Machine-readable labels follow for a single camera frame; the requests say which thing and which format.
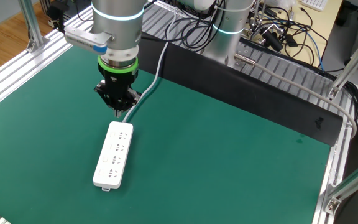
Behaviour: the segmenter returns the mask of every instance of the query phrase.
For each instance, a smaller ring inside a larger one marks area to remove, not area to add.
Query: power strip switch
[[[108,192],[121,185],[133,132],[131,124],[115,121],[110,123],[93,175],[93,184],[103,191]]]

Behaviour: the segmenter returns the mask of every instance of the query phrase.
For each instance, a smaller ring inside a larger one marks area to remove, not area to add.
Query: black cable
[[[150,7],[152,4],[154,4],[157,0],[153,0],[153,1],[150,1],[149,3],[147,3],[145,6],[144,6],[144,9],[147,9],[148,7]]]
[[[290,28],[290,24],[291,24],[291,21],[290,21],[290,14],[288,13],[287,10],[283,9],[282,7],[272,7],[272,6],[268,6],[267,7],[268,9],[279,9],[279,10],[282,10],[284,11],[286,14],[287,14],[287,29],[284,31],[284,33],[282,34],[283,36],[285,36],[288,32],[288,29]]]
[[[314,65],[314,53],[313,53],[313,49],[312,49],[309,45],[307,45],[307,44],[298,44],[298,45],[302,45],[302,46],[305,46],[305,47],[307,47],[307,48],[310,49],[311,58],[312,58],[310,65]],[[287,53],[287,55],[288,55],[289,57],[291,57],[291,58],[294,57],[294,56],[290,56],[290,54],[287,52],[287,43],[285,43],[284,50],[285,50],[285,53]]]
[[[226,0],[222,0],[221,5],[222,5],[222,3],[223,3],[223,8],[225,9],[225,8],[226,8]],[[221,21],[219,22],[219,25],[218,25],[218,28],[216,29],[215,34],[212,36],[212,38],[210,38],[210,40],[209,40],[204,46],[202,46],[202,48],[196,50],[195,52],[199,52],[199,51],[201,51],[201,50],[204,50],[205,47],[208,46],[208,44],[210,44],[210,43],[212,42],[212,40],[216,37],[216,34],[218,34],[219,29],[221,28],[222,23],[223,23],[224,12],[225,12],[225,11],[222,12]]]
[[[342,71],[344,70],[345,68],[340,68],[340,69],[336,69],[336,70],[331,70],[331,71],[325,71],[325,72],[339,72],[339,71]]]
[[[93,21],[93,19],[87,19],[87,20],[81,19],[81,17],[80,17],[80,11],[78,10],[78,4],[77,4],[77,2],[75,2],[75,7],[76,7],[76,9],[77,9],[77,16],[78,16],[78,18],[79,18],[81,21],[83,21],[83,22]]]
[[[310,27],[313,27],[313,19],[310,17],[310,15],[308,14],[308,12],[306,12],[305,9],[303,9],[302,7],[299,7],[301,9],[301,11],[303,11],[304,13],[306,13],[306,15],[309,17],[310,19]]]

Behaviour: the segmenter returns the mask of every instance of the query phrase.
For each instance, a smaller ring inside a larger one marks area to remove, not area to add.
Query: green mat
[[[134,88],[153,78],[140,71]],[[311,223],[328,145],[166,80],[132,118],[121,187],[95,187],[117,120],[100,79],[96,56],[72,48],[0,103],[8,221]]]

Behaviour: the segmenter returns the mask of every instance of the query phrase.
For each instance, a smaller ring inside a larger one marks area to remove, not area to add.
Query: power strip
[[[93,175],[93,184],[103,191],[108,192],[121,185],[133,132],[131,124],[115,121],[110,123]]]

